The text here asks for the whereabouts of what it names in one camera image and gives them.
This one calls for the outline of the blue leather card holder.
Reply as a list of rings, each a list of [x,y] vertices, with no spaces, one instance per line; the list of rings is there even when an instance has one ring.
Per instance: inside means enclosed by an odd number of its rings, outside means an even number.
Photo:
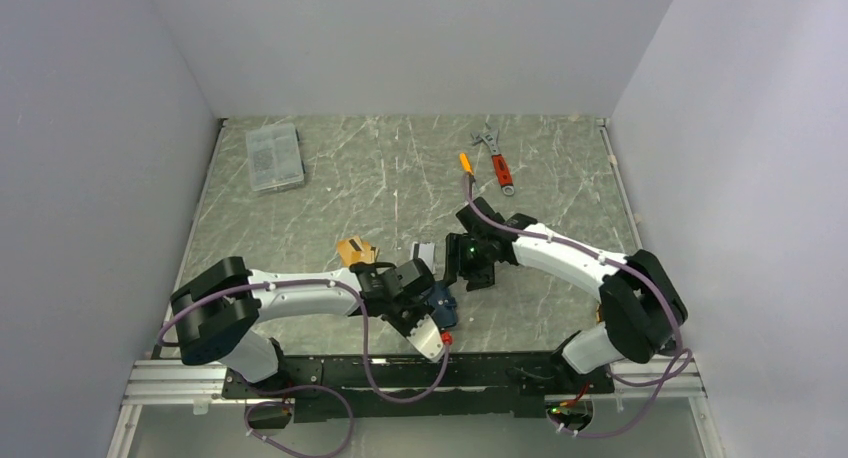
[[[427,304],[432,308],[430,316],[440,330],[450,330],[458,325],[458,305],[448,285],[436,281],[426,298]]]

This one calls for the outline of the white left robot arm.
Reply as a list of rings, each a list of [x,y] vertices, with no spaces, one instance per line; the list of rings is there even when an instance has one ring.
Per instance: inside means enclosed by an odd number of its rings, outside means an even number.
[[[257,324],[289,317],[333,315],[380,318],[425,359],[445,353],[426,292],[435,284],[426,263],[355,263],[321,273],[271,273],[226,257],[170,297],[173,347],[186,366],[219,362],[238,372],[264,398],[287,384],[281,346],[255,332]]]

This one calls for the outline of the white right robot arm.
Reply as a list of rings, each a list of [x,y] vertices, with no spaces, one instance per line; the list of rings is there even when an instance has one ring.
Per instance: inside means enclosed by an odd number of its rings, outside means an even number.
[[[494,266],[502,262],[548,273],[597,301],[600,323],[566,338],[553,354],[551,379],[564,393],[578,391],[590,372],[610,363],[650,361],[688,318],[661,262],[647,250],[604,251],[521,213],[505,219],[481,197],[456,217],[465,231],[446,240],[447,270],[465,279],[467,290],[493,286]]]

